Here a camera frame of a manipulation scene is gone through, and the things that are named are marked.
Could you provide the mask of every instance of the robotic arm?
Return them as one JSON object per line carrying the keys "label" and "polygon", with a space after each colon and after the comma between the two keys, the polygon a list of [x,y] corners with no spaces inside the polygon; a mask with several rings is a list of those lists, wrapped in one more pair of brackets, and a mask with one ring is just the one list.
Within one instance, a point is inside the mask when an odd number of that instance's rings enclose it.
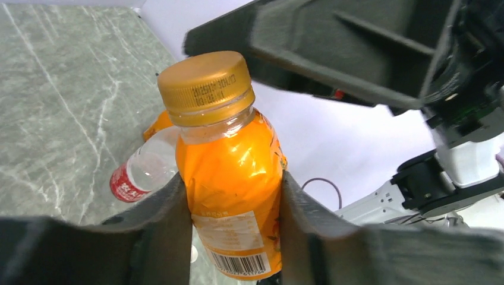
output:
{"label": "robotic arm", "polygon": [[385,104],[394,115],[420,109],[435,151],[336,212],[356,224],[400,222],[445,215],[504,188],[495,160],[504,132],[503,29],[496,0],[259,0],[190,31],[185,51],[237,50],[255,80],[283,90]]}

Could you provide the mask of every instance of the orange bottle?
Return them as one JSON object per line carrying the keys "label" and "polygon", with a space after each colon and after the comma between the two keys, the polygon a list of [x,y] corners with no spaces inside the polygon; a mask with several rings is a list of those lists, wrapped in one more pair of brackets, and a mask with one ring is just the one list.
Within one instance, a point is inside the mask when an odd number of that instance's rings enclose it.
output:
{"label": "orange bottle", "polygon": [[213,264],[239,280],[280,271],[279,202],[286,159],[255,94],[245,59],[213,52],[157,80],[181,128],[176,159],[193,223]]}
{"label": "orange bottle", "polygon": [[168,113],[166,112],[166,110],[164,110],[163,112],[161,112],[161,114],[159,114],[157,119],[150,125],[150,127],[143,132],[143,140],[148,141],[149,138],[151,138],[157,132],[170,126],[173,126],[173,124],[170,121]]}

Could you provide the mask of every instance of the marble surface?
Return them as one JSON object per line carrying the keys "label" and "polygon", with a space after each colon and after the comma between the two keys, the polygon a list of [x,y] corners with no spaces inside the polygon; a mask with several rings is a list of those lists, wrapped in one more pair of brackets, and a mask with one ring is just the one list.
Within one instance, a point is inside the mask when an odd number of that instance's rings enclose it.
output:
{"label": "marble surface", "polygon": [[[1,6],[0,216],[93,224],[130,207],[107,183],[163,109],[156,73],[174,59],[127,8]],[[191,284],[255,284],[193,244]]]}

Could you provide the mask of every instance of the water bottle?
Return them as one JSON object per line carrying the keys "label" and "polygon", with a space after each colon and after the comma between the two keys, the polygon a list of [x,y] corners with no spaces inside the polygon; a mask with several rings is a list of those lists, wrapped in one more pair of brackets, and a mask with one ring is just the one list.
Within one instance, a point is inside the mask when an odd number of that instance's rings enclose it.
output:
{"label": "water bottle", "polygon": [[110,191],[124,203],[133,203],[161,189],[177,173],[175,146],[179,128],[170,126],[152,136],[117,168]]}

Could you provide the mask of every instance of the bottle cap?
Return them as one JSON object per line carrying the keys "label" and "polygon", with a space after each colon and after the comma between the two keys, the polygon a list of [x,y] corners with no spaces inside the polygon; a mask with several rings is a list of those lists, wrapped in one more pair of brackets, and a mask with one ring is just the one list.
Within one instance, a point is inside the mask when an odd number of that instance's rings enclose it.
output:
{"label": "bottle cap", "polygon": [[157,86],[172,123],[178,126],[224,121],[256,99],[245,59],[233,51],[178,62],[161,72]]}

